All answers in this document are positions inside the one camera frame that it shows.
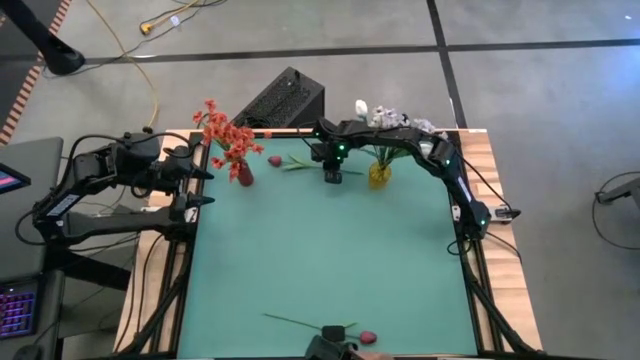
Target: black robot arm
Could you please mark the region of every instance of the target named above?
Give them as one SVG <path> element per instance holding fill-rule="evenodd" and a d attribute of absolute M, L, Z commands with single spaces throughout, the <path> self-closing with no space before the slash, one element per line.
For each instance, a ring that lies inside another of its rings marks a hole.
<path fill-rule="evenodd" d="M 211 179 L 213 175 L 192 163 L 191 151 L 179 146 L 166 160 L 158 161 L 160 143 L 146 133 L 125 134 L 113 143 L 69 159 L 61 183 L 35 204 L 33 225 L 46 243 L 70 246 L 91 236 L 155 230 L 167 240 L 192 234 L 195 224 L 185 221 L 185 210 L 213 199 L 181 194 L 189 178 Z M 86 195 L 95 195 L 117 185 L 144 189 L 144 194 L 162 191 L 173 195 L 171 205 L 155 212 L 91 217 L 69 210 Z"/>
<path fill-rule="evenodd" d="M 351 149 L 365 145 L 402 148 L 431 175 L 442 179 L 451 197 L 460 207 L 463 233 L 470 240 L 484 237 L 491 215 L 484 203 L 477 201 L 462 178 L 461 157 L 455 146 L 445 139 L 412 127 L 376 129 L 359 120 L 341 121 L 335 125 L 320 118 L 313 129 L 321 143 L 313 144 L 311 158 L 322 162 L 325 181 L 342 182 L 340 164 Z"/>

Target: computer screen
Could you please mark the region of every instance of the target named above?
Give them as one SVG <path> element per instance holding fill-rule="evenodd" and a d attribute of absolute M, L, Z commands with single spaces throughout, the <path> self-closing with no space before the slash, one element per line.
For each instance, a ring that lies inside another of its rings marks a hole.
<path fill-rule="evenodd" d="M 31 179 L 0 163 L 0 194 L 31 185 Z"/>

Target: teal tabletop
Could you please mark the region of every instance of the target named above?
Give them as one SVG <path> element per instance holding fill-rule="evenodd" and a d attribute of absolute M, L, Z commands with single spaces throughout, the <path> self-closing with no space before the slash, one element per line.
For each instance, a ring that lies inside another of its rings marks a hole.
<path fill-rule="evenodd" d="M 391 165 L 389 184 L 367 183 L 374 158 L 352 150 L 340 185 L 318 168 L 285 171 L 272 155 L 310 161 L 299 138 L 259 140 L 247 161 L 255 183 L 209 169 L 178 357 L 303 356 L 321 327 L 347 325 L 391 354 L 477 353 L 460 259 L 442 182 L 412 158 Z M 221 150 L 211 146 L 211 156 Z"/>

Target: orange flowers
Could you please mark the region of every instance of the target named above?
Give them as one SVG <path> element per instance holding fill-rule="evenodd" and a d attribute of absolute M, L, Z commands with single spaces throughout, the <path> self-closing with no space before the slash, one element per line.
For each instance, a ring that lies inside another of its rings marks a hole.
<path fill-rule="evenodd" d="M 193 122 L 201 124 L 205 118 L 205 127 L 202 132 L 204 144 L 209 145 L 216 142 L 223 149 L 224 158 L 211 158 L 211 164 L 216 169 L 222 169 L 226 164 L 229 166 L 229 181 L 233 181 L 240 175 L 240 171 L 246 165 L 245 156 L 249 151 L 262 154 L 264 146 L 256 144 L 253 139 L 255 135 L 248 127 L 236 127 L 229 122 L 227 115 L 215 112 L 216 103 L 213 99 L 205 102 L 208 114 L 203 115 L 202 111 L 193 114 Z M 265 139 L 271 138 L 271 132 L 264 133 Z"/>

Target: black box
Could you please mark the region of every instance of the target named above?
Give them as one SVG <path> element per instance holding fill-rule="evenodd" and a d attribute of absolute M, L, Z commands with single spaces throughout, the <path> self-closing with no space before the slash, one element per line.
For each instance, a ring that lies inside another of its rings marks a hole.
<path fill-rule="evenodd" d="M 324 86 L 288 67 L 234 119 L 251 128 L 311 127 L 324 116 Z"/>

